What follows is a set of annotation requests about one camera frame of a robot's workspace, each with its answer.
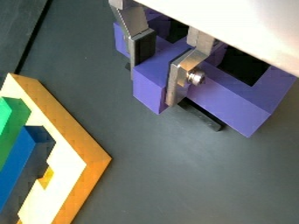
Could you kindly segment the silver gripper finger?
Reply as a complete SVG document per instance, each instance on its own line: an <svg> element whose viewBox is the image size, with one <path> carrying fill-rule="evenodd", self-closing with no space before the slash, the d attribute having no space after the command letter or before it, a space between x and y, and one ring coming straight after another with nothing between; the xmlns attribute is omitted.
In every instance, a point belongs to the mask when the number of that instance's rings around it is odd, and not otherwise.
<svg viewBox="0 0 299 224"><path fill-rule="evenodd" d="M135 0L108 0L126 36L130 66L135 68L155 55L156 31L148 26L146 10Z"/></svg>

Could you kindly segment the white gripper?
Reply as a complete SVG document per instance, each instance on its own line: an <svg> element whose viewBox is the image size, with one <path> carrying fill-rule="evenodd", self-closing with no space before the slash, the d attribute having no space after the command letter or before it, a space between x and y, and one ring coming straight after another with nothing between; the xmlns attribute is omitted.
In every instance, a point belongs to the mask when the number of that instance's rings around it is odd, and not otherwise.
<svg viewBox="0 0 299 224"><path fill-rule="evenodd" d="M202 83L198 65L211 55L215 38L299 77L299 0L136 1L192 26L187 44L194 49L170 66L168 106L184 98L190 84Z"/></svg>

